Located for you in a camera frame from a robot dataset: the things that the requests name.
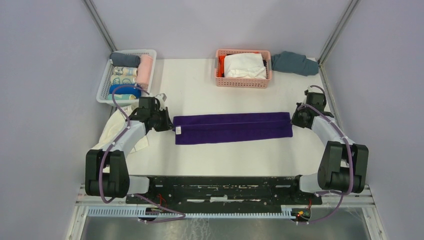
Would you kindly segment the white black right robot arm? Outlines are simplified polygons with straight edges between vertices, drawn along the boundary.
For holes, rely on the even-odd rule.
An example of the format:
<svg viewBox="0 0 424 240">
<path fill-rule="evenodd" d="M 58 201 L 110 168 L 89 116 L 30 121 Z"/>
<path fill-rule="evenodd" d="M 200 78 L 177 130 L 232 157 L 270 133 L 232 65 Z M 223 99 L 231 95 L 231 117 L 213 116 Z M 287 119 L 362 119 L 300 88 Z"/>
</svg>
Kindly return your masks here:
<svg viewBox="0 0 424 240">
<path fill-rule="evenodd" d="M 351 140 L 337 125 L 333 114 L 325 110 L 324 93 L 305 91 L 292 116 L 293 126 L 312 130 L 324 145 L 316 173 L 299 175 L 298 185 L 289 189 L 289 199 L 302 204 L 311 194 L 361 193 L 366 184 L 369 149 Z"/>
</svg>

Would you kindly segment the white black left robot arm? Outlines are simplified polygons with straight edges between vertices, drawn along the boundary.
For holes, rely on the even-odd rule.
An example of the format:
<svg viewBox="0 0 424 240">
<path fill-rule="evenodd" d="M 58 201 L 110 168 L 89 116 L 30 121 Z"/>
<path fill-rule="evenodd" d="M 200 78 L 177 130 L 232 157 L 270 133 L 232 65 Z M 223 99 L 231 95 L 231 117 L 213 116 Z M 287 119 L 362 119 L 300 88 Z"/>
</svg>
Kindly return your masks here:
<svg viewBox="0 0 424 240">
<path fill-rule="evenodd" d="M 136 144 L 149 131 L 164 132 L 173 129 L 169 110 L 165 105 L 167 96 L 141 97 L 138 107 L 125 115 L 120 132 L 100 149 L 91 149 L 85 158 L 85 192 L 101 197 L 104 202 L 138 194 L 147 204 L 154 202 L 158 191 L 150 185 L 148 177 L 131 176 L 126 158 Z"/>
</svg>

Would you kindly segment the purple towel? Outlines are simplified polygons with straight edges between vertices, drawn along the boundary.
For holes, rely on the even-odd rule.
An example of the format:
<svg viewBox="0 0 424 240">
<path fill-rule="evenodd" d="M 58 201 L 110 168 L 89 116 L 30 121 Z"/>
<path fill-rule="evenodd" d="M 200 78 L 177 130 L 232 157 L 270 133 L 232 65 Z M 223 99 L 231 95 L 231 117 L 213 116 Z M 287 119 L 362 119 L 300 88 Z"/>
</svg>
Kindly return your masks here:
<svg viewBox="0 0 424 240">
<path fill-rule="evenodd" d="M 288 112 L 175 116 L 173 124 L 176 145 L 233 143 L 293 137 Z"/>
</svg>

